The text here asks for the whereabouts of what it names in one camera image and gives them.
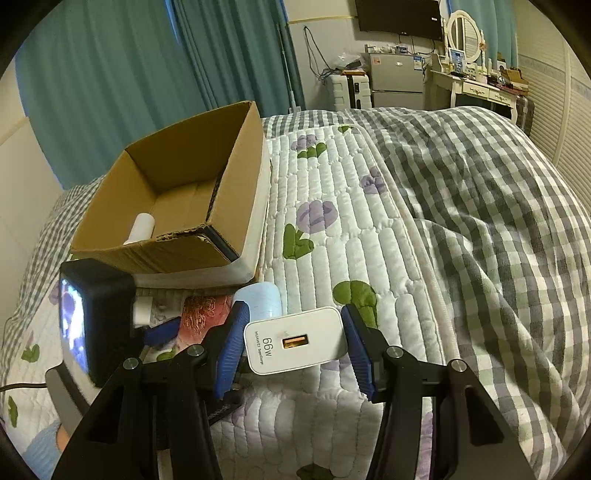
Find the black suitcase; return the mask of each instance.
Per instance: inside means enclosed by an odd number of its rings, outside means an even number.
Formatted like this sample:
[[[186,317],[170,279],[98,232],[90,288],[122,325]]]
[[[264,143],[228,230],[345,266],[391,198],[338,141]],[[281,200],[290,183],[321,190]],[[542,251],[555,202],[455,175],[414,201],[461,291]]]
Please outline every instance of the black suitcase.
[[[535,105],[531,98],[523,95],[517,97],[517,126],[529,137],[531,124],[534,122]]]

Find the white suitcase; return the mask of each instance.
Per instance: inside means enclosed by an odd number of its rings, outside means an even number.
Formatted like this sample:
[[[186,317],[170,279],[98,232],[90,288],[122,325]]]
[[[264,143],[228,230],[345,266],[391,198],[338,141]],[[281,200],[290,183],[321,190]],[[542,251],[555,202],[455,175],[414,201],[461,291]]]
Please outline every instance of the white suitcase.
[[[367,75],[330,75],[326,79],[330,104],[334,111],[346,108],[371,108],[371,90]]]

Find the gray refrigerator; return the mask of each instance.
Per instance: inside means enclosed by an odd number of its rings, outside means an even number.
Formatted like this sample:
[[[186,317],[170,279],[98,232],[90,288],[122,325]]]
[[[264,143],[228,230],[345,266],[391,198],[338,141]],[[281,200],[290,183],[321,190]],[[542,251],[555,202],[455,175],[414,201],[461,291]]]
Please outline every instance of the gray refrigerator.
[[[372,53],[374,107],[399,106],[423,110],[423,65],[420,57]]]

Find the power adapter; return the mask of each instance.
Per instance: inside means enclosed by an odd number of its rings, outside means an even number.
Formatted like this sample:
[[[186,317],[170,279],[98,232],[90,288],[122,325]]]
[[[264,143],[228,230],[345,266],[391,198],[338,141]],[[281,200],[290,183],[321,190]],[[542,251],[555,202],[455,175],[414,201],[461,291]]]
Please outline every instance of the power adapter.
[[[248,363],[258,375],[312,367],[347,353],[343,322],[334,307],[249,323],[244,343]]]

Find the red package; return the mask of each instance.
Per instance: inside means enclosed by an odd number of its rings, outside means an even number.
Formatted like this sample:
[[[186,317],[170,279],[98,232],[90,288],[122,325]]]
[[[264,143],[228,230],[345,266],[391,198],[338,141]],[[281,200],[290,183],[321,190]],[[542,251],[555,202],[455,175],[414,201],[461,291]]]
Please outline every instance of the red package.
[[[201,343],[211,327],[224,323],[232,308],[232,298],[233,295],[187,297],[178,330],[178,350],[182,351],[189,345]]]

